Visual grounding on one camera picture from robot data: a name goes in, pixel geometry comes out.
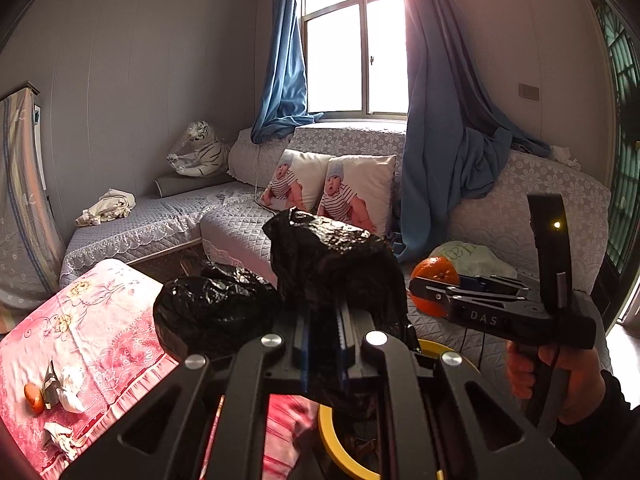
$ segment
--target white pillow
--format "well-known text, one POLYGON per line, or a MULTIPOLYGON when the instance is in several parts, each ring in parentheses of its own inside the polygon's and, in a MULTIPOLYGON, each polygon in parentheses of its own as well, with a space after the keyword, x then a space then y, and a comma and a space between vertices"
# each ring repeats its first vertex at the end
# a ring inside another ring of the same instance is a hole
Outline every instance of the white pillow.
POLYGON ((323 153, 284 150, 260 202, 276 211, 293 206, 313 211, 322 195, 329 160, 323 153))
POLYGON ((318 214, 386 234, 396 156, 345 155, 329 161, 318 214))
POLYGON ((287 136, 284 139, 271 139, 262 144, 254 144, 251 142, 251 128, 242 130, 229 152, 227 173, 251 186, 256 185, 257 177, 258 187, 267 187, 290 140, 291 136, 287 136))

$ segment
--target white tiger plush toy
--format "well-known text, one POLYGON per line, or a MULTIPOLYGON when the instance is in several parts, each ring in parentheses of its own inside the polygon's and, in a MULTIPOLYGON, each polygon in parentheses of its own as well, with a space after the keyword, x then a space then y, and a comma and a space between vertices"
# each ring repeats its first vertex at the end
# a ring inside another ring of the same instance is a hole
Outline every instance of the white tiger plush toy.
POLYGON ((195 121, 187 126, 166 160, 178 174, 209 176, 224 169, 228 154, 229 146, 220 141, 213 128, 205 121, 195 121))

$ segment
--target floral tablecloth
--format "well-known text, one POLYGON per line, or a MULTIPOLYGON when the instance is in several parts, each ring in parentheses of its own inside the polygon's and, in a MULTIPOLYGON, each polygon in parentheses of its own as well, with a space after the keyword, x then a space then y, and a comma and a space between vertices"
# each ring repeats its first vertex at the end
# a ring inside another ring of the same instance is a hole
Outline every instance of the floral tablecloth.
MULTIPOLYGON (((34 311, 0 342, 0 416, 31 465, 57 480, 68 465, 57 447, 42 447, 45 422, 71 428, 90 446, 176 363, 156 338, 153 302, 161 284, 117 260, 103 260, 34 311), (34 416, 24 399, 27 382, 42 384, 47 365, 82 369, 78 397, 86 411, 60 405, 34 416)), ((315 422, 315 403, 272 396, 265 479, 286 478, 298 454, 295 436, 315 422)))

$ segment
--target striped shirt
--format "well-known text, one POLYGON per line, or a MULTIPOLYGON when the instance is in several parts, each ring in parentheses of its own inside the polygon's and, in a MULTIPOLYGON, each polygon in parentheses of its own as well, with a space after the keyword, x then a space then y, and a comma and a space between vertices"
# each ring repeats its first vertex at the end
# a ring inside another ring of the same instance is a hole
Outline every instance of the striped shirt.
POLYGON ((348 222, 350 220, 350 203, 355 196, 356 193, 351 189, 351 187, 347 184, 340 184, 340 189, 338 189, 333 196, 329 196, 327 193, 322 194, 320 206, 324 207, 326 215, 329 218, 333 218, 340 222, 348 222))
POLYGON ((276 198, 286 198, 289 189, 291 188, 291 184, 296 181, 296 175, 291 170, 287 170, 287 173, 284 174, 282 178, 273 177, 273 180, 270 182, 269 187, 273 192, 274 197, 276 198))

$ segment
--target silver screw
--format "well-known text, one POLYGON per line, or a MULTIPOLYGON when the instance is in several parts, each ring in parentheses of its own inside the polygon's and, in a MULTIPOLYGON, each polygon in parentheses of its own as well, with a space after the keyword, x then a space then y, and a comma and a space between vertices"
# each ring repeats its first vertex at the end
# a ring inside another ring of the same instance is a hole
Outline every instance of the silver screw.
POLYGON ((382 346, 388 341, 386 334, 384 332, 380 332, 380 330, 372 330, 364 336, 364 339, 366 339, 367 343, 372 346, 382 346))
POLYGON ((260 343, 267 348, 276 348, 282 344, 282 338, 278 334, 267 334, 262 336, 260 343))
POLYGON ((462 356, 457 352, 444 352, 442 354, 442 362, 449 366, 460 366, 462 364, 462 356))
POLYGON ((207 360, 199 354, 190 355, 184 360, 184 365, 189 370, 199 370, 205 364, 207 364, 207 360))

